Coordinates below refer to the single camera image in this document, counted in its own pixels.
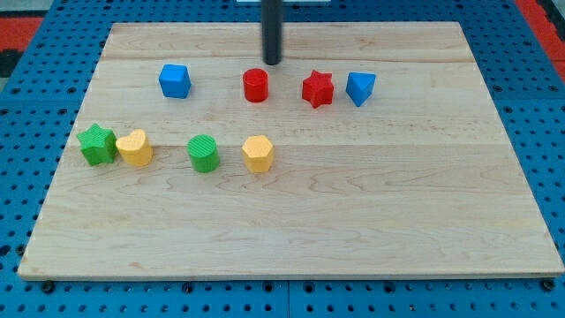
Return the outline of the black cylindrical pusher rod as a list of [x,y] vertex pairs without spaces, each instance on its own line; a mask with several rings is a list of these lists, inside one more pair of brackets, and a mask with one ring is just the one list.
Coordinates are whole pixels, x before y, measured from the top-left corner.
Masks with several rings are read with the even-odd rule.
[[283,45],[283,1],[261,0],[261,40],[263,62],[279,64]]

